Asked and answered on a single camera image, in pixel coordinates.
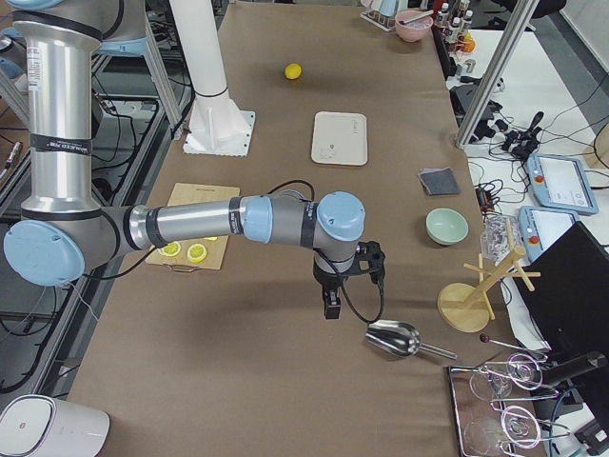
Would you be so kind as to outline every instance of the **metal scoop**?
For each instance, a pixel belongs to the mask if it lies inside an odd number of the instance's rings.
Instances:
[[[368,326],[365,338],[373,345],[398,357],[415,355],[422,350],[447,359],[457,360],[457,354],[450,350],[422,343],[419,331],[406,322],[377,321]]]

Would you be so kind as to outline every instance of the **wooden cutting board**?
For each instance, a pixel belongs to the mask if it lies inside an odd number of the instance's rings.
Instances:
[[[167,205],[177,206],[186,205],[188,203],[204,203],[216,202],[219,200],[228,200],[239,195],[239,188],[230,188],[225,186],[206,186],[202,184],[183,184],[176,183],[173,187],[173,192],[169,197]],[[220,269],[222,260],[225,256],[227,236],[218,236],[217,238],[197,238],[194,240],[185,240],[180,242],[181,250],[175,257],[167,257],[155,250],[146,259],[147,264],[164,265],[174,270],[189,271],[199,268]],[[195,243],[200,243],[207,248],[207,258],[200,263],[188,261],[188,248]]]

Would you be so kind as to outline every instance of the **black chair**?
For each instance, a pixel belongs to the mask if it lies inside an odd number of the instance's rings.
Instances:
[[[504,11],[496,11],[496,12],[513,12],[516,7],[516,3],[518,0],[492,0],[493,3],[496,3],[500,7],[504,7]],[[533,11],[533,19],[539,19],[541,17],[545,17],[548,14],[552,14],[554,12],[558,12],[562,10],[567,4],[567,0],[540,0],[540,3]],[[486,29],[504,29],[507,25],[507,21],[495,16],[488,22],[488,27]],[[530,24],[527,26],[529,29],[534,30],[535,28]]]

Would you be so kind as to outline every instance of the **white wall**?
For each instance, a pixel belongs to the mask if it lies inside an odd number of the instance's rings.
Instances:
[[[600,64],[609,71],[609,1],[567,0],[561,13]]]

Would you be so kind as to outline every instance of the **robotic arm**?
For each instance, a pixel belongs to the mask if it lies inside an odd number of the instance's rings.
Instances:
[[[90,58],[100,47],[146,40],[141,0],[8,0],[28,43],[31,196],[4,240],[10,265],[42,286],[73,281],[131,251],[171,241],[243,234],[252,241],[315,250],[324,315],[338,318],[344,278],[383,279],[376,243],[359,243],[362,203],[346,192],[319,204],[293,196],[235,197],[179,207],[102,208],[92,199]]]

